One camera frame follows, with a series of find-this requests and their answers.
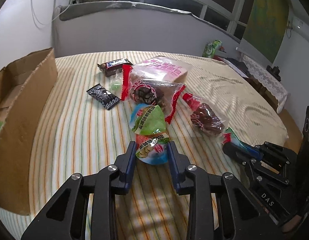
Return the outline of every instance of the black speaker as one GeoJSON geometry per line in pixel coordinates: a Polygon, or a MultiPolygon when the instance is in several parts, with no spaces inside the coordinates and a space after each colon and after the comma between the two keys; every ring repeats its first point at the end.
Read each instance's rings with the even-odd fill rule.
{"type": "Polygon", "coordinates": [[[309,200],[309,106],[302,130],[303,140],[296,162],[296,190],[299,210],[309,200]]]}

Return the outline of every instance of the chocolate bar wrapper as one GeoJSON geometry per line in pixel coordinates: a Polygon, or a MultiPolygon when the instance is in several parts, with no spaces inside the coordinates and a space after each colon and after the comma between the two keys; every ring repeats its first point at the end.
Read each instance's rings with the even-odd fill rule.
{"type": "Polygon", "coordinates": [[[122,72],[123,64],[130,65],[130,66],[132,65],[132,63],[126,58],[116,59],[113,61],[109,61],[103,64],[97,64],[97,65],[100,71],[103,72],[106,77],[110,77],[112,75],[115,75],[117,70],[119,70],[119,72],[122,72]]]}
{"type": "Polygon", "coordinates": [[[100,84],[91,87],[89,90],[87,90],[87,93],[102,103],[106,110],[110,110],[120,101],[120,98],[110,93],[100,84]]]}

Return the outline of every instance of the plastic snack bag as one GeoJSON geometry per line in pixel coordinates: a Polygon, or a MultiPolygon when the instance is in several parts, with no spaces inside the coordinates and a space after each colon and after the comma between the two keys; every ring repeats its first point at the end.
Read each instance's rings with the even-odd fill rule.
{"type": "Polygon", "coordinates": [[[157,75],[149,74],[147,69],[139,71],[130,65],[123,65],[123,84],[121,99],[132,99],[136,104],[160,106],[165,121],[170,124],[176,111],[176,104],[181,92],[185,89],[182,83],[163,81],[160,78],[160,70],[157,75]]]}
{"type": "Polygon", "coordinates": [[[191,122],[209,136],[218,136],[227,128],[229,119],[207,99],[185,93],[182,99],[190,107],[191,122]]]}
{"type": "Polygon", "coordinates": [[[165,116],[160,106],[139,104],[131,114],[131,130],[139,135],[153,135],[166,132],[165,116]]]}
{"type": "Polygon", "coordinates": [[[136,156],[141,161],[151,164],[159,165],[168,161],[167,143],[170,141],[167,133],[159,135],[136,135],[136,143],[138,149],[136,156]]]}
{"type": "Polygon", "coordinates": [[[212,43],[211,42],[208,43],[205,47],[202,57],[213,58],[213,56],[216,53],[216,50],[219,50],[221,46],[222,46],[222,42],[219,40],[215,40],[212,43]]]}
{"type": "Polygon", "coordinates": [[[192,65],[170,57],[157,56],[133,65],[137,75],[174,83],[184,83],[192,65]]]}
{"type": "Polygon", "coordinates": [[[122,93],[122,82],[123,82],[122,72],[119,69],[117,69],[115,78],[112,80],[110,84],[110,92],[119,98],[121,98],[122,93]]]}
{"type": "Polygon", "coordinates": [[[252,147],[251,145],[243,141],[240,141],[237,135],[235,134],[235,132],[230,127],[228,127],[225,130],[225,132],[221,136],[221,139],[222,139],[222,143],[221,143],[222,146],[227,142],[232,142],[233,144],[237,145],[241,149],[249,152],[252,158],[255,158],[256,160],[261,161],[262,155],[260,155],[258,149],[256,149],[255,147],[252,147]]]}

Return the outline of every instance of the white cable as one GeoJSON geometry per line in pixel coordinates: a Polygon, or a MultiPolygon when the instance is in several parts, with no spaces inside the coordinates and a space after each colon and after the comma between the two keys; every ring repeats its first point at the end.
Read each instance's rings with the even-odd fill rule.
{"type": "MultiPolygon", "coordinates": [[[[33,8],[33,1],[30,0],[30,4],[31,4],[31,13],[32,13],[32,18],[33,18],[33,21],[35,22],[35,19],[37,20],[38,23],[40,23],[41,25],[49,25],[51,22],[53,22],[55,19],[57,19],[61,14],[63,14],[65,11],[67,11],[67,9],[70,7],[70,5],[72,4],[73,0],[70,0],[69,1],[69,5],[68,7],[63,11],[61,12],[60,14],[58,14],[54,19],[52,19],[50,22],[48,23],[42,23],[39,21],[38,17],[36,16],[35,12],[34,12],[34,8],[33,8]]],[[[53,9],[53,11],[55,11],[56,8],[61,8],[61,6],[57,6],[53,9]]]]}

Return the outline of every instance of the plastic packaging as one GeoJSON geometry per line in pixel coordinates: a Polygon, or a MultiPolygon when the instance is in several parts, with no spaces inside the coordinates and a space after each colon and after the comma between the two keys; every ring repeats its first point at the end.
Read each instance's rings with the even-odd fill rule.
{"type": "Polygon", "coordinates": [[[235,132],[230,127],[228,127],[225,130],[225,132],[221,136],[221,139],[222,139],[221,143],[222,146],[227,142],[232,142],[234,145],[237,145],[241,149],[249,152],[252,158],[255,158],[258,161],[262,160],[262,155],[259,153],[258,149],[252,147],[251,145],[243,141],[240,141],[235,132]]]}
{"type": "Polygon", "coordinates": [[[136,135],[136,143],[138,149],[136,156],[141,161],[151,164],[159,165],[168,161],[167,143],[170,141],[167,133],[159,135],[136,135]]]}
{"type": "Polygon", "coordinates": [[[182,99],[189,106],[189,117],[195,127],[209,136],[218,136],[225,131],[229,119],[214,104],[190,93],[185,93],[182,99]]]}
{"type": "Polygon", "coordinates": [[[202,57],[213,58],[216,53],[216,50],[219,50],[222,46],[222,42],[219,40],[215,40],[214,42],[210,42],[206,45],[204,53],[202,57]]]}
{"type": "Polygon", "coordinates": [[[131,114],[129,125],[135,134],[140,135],[166,132],[165,116],[160,106],[137,105],[131,114]]]}
{"type": "Polygon", "coordinates": [[[122,94],[122,82],[123,82],[122,72],[119,69],[117,69],[115,78],[112,80],[110,84],[110,92],[119,98],[121,98],[122,94]]]}
{"type": "Polygon", "coordinates": [[[176,111],[176,104],[185,89],[182,83],[163,81],[166,75],[153,67],[133,68],[123,65],[123,84],[121,99],[132,99],[136,104],[158,105],[161,107],[165,121],[170,124],[176,111]]]}
{"type": "Polygon", "coordinates": [[[106,110],[110,110],[120,102],[120,98],[113,95],[100,84],[97,84],[87,90],[87,93],[94,99],[98,100],[106,110]]]}
{"type": "Polygon", "coordinates": [[[117,71],[121,72],[123,64],[132,65],[132,63],[126,58],[121,58],[97,65],[100,71],[103,72],[106,77],[110,77],[114,75],[117,71]]]}
{"type": "Polygon", "coordinates": [[[164,56],[157,56],[133,65],[137,76],[174,83],[184,83],[192,68],[193,66],[186,62],[164,56]]]}

